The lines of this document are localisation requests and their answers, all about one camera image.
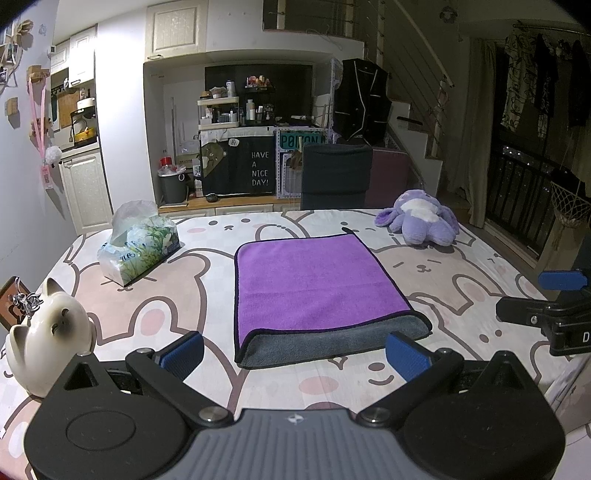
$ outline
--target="black vest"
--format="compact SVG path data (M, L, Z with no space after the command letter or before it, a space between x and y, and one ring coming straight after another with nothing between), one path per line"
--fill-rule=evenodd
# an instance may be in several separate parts
M392 102L386 96L388 72L369 60L344 60L335 91L334 130L349 140L362 135L375 145L384 140Z

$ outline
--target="tissue packaging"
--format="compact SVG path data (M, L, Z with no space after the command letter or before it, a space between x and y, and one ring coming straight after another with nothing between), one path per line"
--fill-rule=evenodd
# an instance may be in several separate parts
M177 226L158 215L154 202L124 203L113 215L113 233L97 258L103 275L125 287L180 247Z

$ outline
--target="trash can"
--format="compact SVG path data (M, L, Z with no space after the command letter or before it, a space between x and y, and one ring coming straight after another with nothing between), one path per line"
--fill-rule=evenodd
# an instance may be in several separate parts
M182 166L176 171L166 167L158 171L164 203L182 203L187 200L186 170L186 167Z

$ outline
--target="hanging net basket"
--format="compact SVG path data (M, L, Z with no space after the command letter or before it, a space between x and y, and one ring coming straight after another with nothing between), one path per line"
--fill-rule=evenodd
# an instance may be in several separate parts
M551 182L551 185L554 214L561 225L553 242L554 250L558 250L560 237L565 228L577 228L589 221L591 203L555 182Z

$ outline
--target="gray ribbed panel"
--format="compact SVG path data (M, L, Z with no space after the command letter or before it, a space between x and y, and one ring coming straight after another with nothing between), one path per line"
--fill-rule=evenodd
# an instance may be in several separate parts
M245 410L233 426L199 434L160 479L435 480L394 435L357 425L346 410Z

